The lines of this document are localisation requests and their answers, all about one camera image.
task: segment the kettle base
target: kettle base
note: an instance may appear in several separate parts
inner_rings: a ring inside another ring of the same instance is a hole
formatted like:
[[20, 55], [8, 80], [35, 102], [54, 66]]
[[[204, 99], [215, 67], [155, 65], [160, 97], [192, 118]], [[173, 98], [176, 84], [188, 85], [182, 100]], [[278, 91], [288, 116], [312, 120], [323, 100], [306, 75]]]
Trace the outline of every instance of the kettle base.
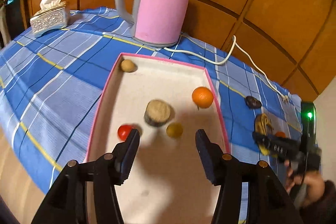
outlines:
[[151, 42], [141, 40], [141, 39], [136, 38], [136, 37], [133, 37], [133, 39], [138, 41], [139, 43], [142, 43], [142, 44], [145, 44], [145, 45], [148, 45], [148, 46], [152, 46], [152, 47], [156, 47], [156, 48], [171, 47], [171, 46], [174, 46], [178, 42], [178, 40], [177, 40], [176, 42], [170, 43], [170, 44], [156, 44], [156, 43], [151, 43]]

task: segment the white wall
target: white wall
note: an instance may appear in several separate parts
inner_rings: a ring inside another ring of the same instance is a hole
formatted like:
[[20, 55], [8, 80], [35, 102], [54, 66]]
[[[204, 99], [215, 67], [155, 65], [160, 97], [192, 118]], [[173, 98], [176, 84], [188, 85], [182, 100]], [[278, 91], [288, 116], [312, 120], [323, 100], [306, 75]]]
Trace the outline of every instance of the white wall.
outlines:
[[314, 101], [316, 138], [322, 149], [322, 174], [336, 182], [336, 77]]

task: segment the white tray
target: white tray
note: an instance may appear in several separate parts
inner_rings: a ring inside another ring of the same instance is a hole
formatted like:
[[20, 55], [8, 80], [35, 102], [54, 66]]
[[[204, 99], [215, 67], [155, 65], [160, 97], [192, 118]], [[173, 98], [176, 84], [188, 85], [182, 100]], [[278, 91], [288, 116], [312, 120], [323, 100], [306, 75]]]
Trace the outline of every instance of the white tray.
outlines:
[[[124, 73], [120, 63], [137, 65]], [[192, 92], [206, 86], [214, 94], [208, 109], [197, 109]], [[162, 99], [174, 113], [160, 128], [147, 125], [143, 115], [148, 102]], [[172, 139], [166, 127], [181, 122], [183, 135]], [[196, 150], [195, 133], [202, 128], [211, 142], [230, 152], [221, 109], [205, 68], [151, 56], [122, 53], [105, 84], [92, 127], [87, 161], [111, 152], [120, 142], [117, 130], [134, 124], [142, 134], [128, 180], [116, 186], [120, 210], [127, 224], [210, 223], [219, 187], [206, 179]]]

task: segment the table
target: table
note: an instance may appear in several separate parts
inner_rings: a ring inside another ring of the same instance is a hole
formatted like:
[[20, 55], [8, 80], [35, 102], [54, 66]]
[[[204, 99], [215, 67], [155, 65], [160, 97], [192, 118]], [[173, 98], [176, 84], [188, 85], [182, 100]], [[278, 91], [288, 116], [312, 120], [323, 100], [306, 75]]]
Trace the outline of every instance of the table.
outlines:
[[[226, 53], [185, 33], [173, 48], [213, 61]], [[47, 193], [63, 166], [85, 158], [91, 125], [109, 72], [121, 52], [172, 58], [205, 67], [216, 89], [231, 153], [240, 161], [267, 161], [284, 178], [285, 168], [259, 153], [252, 139], [256, 115], [266, 113], [274, 131], [301, 136], [300, 101], [288, 95], [285, 104], [264, 77], [234, 57], [222, 66], [182, 53], [141, 45], [114, 9], [71, 11], [69, 25], [34, 38], [25, 30], [0, 52], [0, 125], [16, 156], [38, 187]], [[244, 98], [263, 104], [250, 110]], [[246, 215], [247, 185], [243, 185], [241, 216]]]

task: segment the dark sleeve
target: dark sleeve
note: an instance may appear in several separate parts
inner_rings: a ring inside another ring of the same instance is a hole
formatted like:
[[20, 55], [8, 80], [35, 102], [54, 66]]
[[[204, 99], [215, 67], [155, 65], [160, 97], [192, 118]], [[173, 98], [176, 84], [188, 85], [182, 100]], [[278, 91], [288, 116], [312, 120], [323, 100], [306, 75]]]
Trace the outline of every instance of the dark sleeve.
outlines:
[[322, 198], [300, 210], [304, 224], [329, 223], [335, 214], [336, 189], [335, 184], [325, 181], [325, 190]]

